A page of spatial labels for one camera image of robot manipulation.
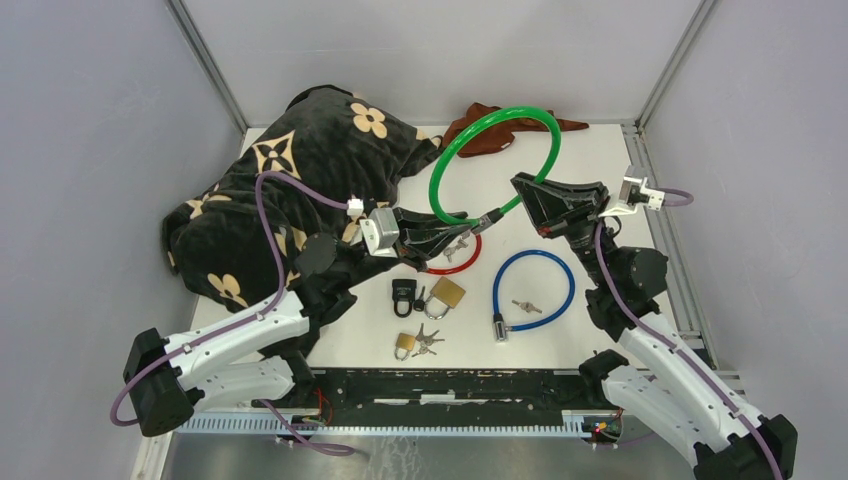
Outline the red cable lock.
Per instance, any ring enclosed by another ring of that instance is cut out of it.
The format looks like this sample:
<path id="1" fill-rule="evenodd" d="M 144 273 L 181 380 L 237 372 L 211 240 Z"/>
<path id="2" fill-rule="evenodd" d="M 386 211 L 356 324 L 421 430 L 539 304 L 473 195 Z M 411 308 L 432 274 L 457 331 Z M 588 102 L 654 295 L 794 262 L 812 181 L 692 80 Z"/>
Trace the red cable lock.
<path id="1" fill-rule="evenodd" d="M 479 259 L 480 254 L 482 252 L 482 246 L 483 246 L 482 237 L 479 234 L 477 234 L 477 235 L 474 236 L 474 250 L 472 251 L 472 254 L 470 255 L 470 257 L 468 259 L 466 259 L 463 263 L 461 263 L 457 266 L 444 267 L 444 268 L 428 267 L 424 270 L 424 272 L 427 273 L 427 274 L 437 275 L 437 276 L 448 276 L 448 275 L 454 275 L 454 274 L 459 274 L 461 272 L 464 272 L 465 270 L 469 269 L 472 265 L 474 265 L 476 263 L 476 261 Z"/>

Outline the green cable lock keys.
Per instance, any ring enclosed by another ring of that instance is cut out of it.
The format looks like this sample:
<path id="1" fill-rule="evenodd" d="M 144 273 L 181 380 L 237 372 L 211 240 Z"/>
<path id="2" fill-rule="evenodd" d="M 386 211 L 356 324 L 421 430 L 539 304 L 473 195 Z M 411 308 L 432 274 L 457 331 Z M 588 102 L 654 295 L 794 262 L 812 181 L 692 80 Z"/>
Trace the green cable lock keys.
<path id="1" fill-rule="evenodd" d="M 469 247 L 471 237 L 472 234 L 470 232 L 465 232 L 443 251 L 443 256 L 448 262 L 453 262 L 453 258 L 457 256 L 460 251 Z"/>

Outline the black padlock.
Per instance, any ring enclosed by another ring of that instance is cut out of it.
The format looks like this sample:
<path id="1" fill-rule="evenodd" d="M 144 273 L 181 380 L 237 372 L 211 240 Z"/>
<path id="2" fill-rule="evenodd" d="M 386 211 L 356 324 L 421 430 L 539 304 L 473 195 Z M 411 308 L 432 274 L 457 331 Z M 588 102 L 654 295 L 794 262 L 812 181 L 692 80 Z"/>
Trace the black padlock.
<path id="1" fill-rule="evenodd" d="M 416 299 L 417 281 L 409 278 L 393 279 L 391 282 L 391 298 L 393 312 L 398 318 L 408 317 Z"/>

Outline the green cable lock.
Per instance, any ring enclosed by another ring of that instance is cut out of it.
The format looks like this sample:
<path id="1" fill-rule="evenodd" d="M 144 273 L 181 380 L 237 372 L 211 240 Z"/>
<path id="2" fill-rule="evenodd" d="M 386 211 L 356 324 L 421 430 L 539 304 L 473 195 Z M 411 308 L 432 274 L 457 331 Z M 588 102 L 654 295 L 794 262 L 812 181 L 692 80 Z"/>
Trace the green cable lock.
<path id="1" fill-rule="evenodd" d="M 497 223 L 521 203 L 521 197 L 516 195 L 502 206 L 487 212 L 479 218 L 461 219 L 449 214 L 442 207 L 440 200 L 441 182 L 453 158 L 459 154 L 464 146 L 477 136 L 494 126 L 503 124 L 510 120 L 536 121 L 541 123 L 544 126 L 544 129 L 550 134 L 550 149 L 547 158 L 536 175 L 531 178 L 532 182 L 536 184 L 542 183 L 553 169 L 558 160 L 562 144 L 562 131 L 553 114 L 548 113 L 546 110 L 541 108 L 532 106 L 513 106 L 489 113 L 473 122 L 457 135 L 457 137 L 445 148 L 441 156 L 438 158 L 431 173 L 428 184 L 428 201 L 433 214 L 441 222 L 444 222 L 449 226 L 467 225 L 472 229 L 476 228 L 477 232 L 482 232 L 491 225 Z"/>

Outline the blue cable lock keys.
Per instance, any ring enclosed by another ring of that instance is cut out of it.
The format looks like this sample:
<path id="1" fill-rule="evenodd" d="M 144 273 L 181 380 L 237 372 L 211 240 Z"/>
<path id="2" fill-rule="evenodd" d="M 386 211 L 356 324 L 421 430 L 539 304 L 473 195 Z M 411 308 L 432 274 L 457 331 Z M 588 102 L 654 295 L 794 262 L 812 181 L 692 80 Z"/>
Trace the blue cable lock keys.
<path id="1" fill-rule="evenodd" d="M 524 312 L 539 313 L 539 314 L 542 313 L 542 310 L 540 308 L 536 307 L 532 302 L 513 300 L 512 303 Z"/>

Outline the small brass padlock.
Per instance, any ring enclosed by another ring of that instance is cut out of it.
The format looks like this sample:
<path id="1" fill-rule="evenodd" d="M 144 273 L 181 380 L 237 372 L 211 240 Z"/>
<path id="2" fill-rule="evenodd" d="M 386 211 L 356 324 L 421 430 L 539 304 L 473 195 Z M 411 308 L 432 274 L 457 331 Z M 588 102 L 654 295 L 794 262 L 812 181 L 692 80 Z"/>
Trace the small brass padlock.
<path id="1" fill-rule="evenodd" d="M 407 360 L 414 351 L 416 343 L 417 340 L 414 335 L 399 333 L 395 342 L 394 358 L 398 361 Z"/>

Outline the blue cable lock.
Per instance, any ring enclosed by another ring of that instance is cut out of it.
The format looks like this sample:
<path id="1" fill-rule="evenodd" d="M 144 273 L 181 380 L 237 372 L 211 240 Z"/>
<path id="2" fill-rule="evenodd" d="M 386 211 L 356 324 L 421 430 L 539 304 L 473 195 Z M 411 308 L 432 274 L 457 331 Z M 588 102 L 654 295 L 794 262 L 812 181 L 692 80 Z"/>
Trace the blue cable lock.
<path id="1" fill-rule="evenodd" d="M 551 314 L 535 321 L 526 322 L 517 325 L 509 325 L 501 312 L 500 309 L 500 287 L 505 276 L 507 270 L 518 260 L 527 258 L 527 257 L 541 257 L 550 260 L 555 263 L 565 274 L 567 280 L 567 295 L 565 296 L 562 304 L 554 310 Z M 528 249 L 520 251 L 510 257 L 508 257 L 497 270 L 491 290 L 491 303 L 492 303 L 492 327 L 493 327 L 493 335 L 496 342 L 505 342 L 508 340 L 508 334 L 510 332 L 524 332 L 529 330 L 535 330 L 541 328 L 543 326 L 547 326 L 548 324 L 554 322 L 561 316 L 563 316 L 571 307 L 574 302 L 576 295 L 576 279 L 575 275 L 570 268 L 570 266 L 559 256 L 549 251 L 540 250 L 540 249 Z"/>

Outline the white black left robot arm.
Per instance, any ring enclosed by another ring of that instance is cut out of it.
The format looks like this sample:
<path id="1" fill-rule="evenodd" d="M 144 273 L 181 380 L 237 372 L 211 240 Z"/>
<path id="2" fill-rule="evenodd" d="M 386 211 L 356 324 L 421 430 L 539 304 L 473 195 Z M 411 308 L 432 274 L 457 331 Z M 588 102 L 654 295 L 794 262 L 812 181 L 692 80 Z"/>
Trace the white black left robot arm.
<path id="1" fill-rule="evenodd" d="M 306 363 L 321 329 L 357 301 L 353 287 L 404 264 L 424 271 L 467 223 L 400 207 L 360 220 L 351 242 L 320 232 L 294 260 L 295 278 L 280 292 L 213 325 L 163 337 L 136 336 L 124 368 L 124 397 L 145 437 L 171 432 L 194 414 L 230 403 L 283 399 L 307 404 L 315 391 Z"/>

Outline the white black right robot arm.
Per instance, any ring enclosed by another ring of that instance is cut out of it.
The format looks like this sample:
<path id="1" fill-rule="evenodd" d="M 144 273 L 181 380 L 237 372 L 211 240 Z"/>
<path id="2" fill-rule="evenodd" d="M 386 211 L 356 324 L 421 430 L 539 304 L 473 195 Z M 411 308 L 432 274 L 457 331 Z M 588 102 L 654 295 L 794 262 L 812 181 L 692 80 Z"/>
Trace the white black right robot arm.
<path id="1" fill-rule="evenodd" d="M 620 246 L 610 219 L 640 209 L 685 206 L 685 191 L 651 186 L 628 173 L 619 193 L 600 182 L 566 184 L 527 173 L 512 186 L 537 233 L 563 238 L 592 288 L 585 294 L 592 323 L 615 343 L 579 368 L 580 400 L 611 403 L 637 417 L 689 463 L 698 479 L 788 479 L 798 433 L 784 416 L 765 416 L 731 388 L 662 313 L 669 260 L 648 247 Z"/>

